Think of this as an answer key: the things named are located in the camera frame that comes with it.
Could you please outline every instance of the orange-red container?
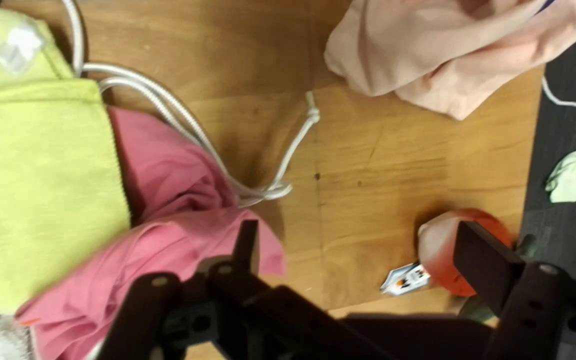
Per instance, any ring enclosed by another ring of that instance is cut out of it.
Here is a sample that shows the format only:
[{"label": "orange-red container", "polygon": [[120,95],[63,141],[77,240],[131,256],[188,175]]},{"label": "orange-red container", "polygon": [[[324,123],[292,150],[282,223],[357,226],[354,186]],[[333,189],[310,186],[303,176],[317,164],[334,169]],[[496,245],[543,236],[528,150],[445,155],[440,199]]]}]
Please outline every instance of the orange-red container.
[{"label": "orange-red container", "polygon": [[461,223],[479,223],[509,248],[512,247],[512,236],[499,218],[474,209],[452,211],[421,226],[419,256],[433,283],[457,297],[474,297],[474,289],[463,279],[452,262]]}]

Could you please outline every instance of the white label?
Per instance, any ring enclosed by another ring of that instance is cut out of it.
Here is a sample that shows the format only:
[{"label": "white label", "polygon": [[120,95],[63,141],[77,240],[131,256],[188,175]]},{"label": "white label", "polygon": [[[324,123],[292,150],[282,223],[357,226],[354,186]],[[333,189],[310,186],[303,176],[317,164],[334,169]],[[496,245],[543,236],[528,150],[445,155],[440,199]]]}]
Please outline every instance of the white label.
[{"label": "white label", "polygon": [[0,65],[13,74],[24,74],[43,49],[45,39],[30,23],[22,23],[9,33],[0,46]]}]

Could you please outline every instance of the light pink fabric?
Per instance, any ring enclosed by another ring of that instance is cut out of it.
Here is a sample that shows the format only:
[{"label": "light pink fabric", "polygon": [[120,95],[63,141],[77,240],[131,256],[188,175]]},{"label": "light pink fabric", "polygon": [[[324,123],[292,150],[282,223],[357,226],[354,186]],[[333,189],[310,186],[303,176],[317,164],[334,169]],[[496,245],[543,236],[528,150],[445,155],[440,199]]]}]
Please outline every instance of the light pink fabric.
[{"label": "light pink fabric", "polygon": [[[222,175],[196,146],[148,114],[112,110],[126,190],[147,220],[59,287],[28,302],[43,360],[83,360],[109,335],[131,284],[147,273],[190,279],[201,260],[232,255],[243,220]],[[282,247],[260,220],[260,273],[285,275]]]},{"label": "light pink fabric", "polygon": [[330,34],[326,62],[362,95],[394,93],[465,121],[503,84],[576,43],[576,0],[544,7],[546,0],[354,0]]}]

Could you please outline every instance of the hardwood floor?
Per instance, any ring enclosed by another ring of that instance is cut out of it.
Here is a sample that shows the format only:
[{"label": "hardwood floor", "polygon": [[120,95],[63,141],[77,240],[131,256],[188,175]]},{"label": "hardwood floor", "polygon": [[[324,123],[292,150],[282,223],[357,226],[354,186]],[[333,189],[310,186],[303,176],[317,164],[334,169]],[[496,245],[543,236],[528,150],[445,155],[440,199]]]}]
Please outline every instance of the hardwood floor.
[{"label": "hardwood floor", "polygon": [[[424,290],[384,298],[386,273],[417,259],[417,226],[474,207],[517,234],[541,102],[528,73],[467,123],[394,96],[364,99],[323,60],[348,0],[80,0],[90,60],[140,71],[174,90],[203,121],[227,164],[260,184],[305,119],[315,90],[323,123],[289,180],[294,192],[256,211],[287,247],[285,281],[333,314],[447,313],[451,297]],[[67,29],[59,0],[4,0]],[[133,95],[118,104],[147,109]]]}]

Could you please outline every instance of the white cord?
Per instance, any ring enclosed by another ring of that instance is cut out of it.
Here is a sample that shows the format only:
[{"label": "white cord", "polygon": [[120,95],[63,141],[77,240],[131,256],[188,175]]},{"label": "white cord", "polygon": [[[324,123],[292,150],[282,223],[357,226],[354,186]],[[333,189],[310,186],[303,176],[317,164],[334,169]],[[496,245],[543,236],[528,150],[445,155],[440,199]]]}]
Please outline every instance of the white cord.
[{"label": "white cord", "polygon": [[126,88],[140,93],[174,131],[183,132],[190,143],[198,144],[196,139],[185,127],[181,127],[181,123],[165,107],[165,102],[157,95],[153,95],[147,86],[139,82],[131,82],[128,79],[106,79],[100,82],[103,93],[117,88],[117,86],[126,86]]},{"label": "white cord", "polygon": [[142,77],[134,71],[112,66],[112,65],[95,65],[95,62],[84,60],[86,58],[84,24],[83,24],[83,16],[78,12],[77,0],[63,0],[63,3],[68,12],[70,27],[73,27],[73,71],[77,77],[83,77],[84,73],[100,73],[100,74],[110,77],[100,82],[103,93],[115,86],[126,86],[131,90],[140,93],[174,131],[178,131],[190,143],[203,146],[217,161],[228,184],[243,196],[241,203],[244,207],[252,207],[265,201],[285,199],[292,190],[290,184],[285,184],[285,176],[289,173],[290,161],[294,158],[297,149],[308,137],[310,128],[320,121],[320,110],[315,104],[312,93],[306,95],[308,119],[303,124],[300,132],[290,143],[287,155],[282,157],[282,162],[275,175],[272,184],[266,189],[244,186],[241,180],[237,180],[228,173],[224,161],[214,150],[201,123],[172,93],[168,93],[165,86],[157,84],[148,77]]},{"label": "white cord", "polygon": [[560,101],[557,95],[553,95],[546,77],[543,79],[543,88],[544,88],[546,99],[548,99],[553,104],[563,107],[563,109],[576,109],[576,102]]},{"label": "white cord", "polygon": [[86,57],[86,43],[84,43],[84,24],[80,10],[77,9],[74,0],[63,0],[68,12],[68,21],[73,27],[73,71],[77,77],[83,77],[84,71],[84,57]]}]

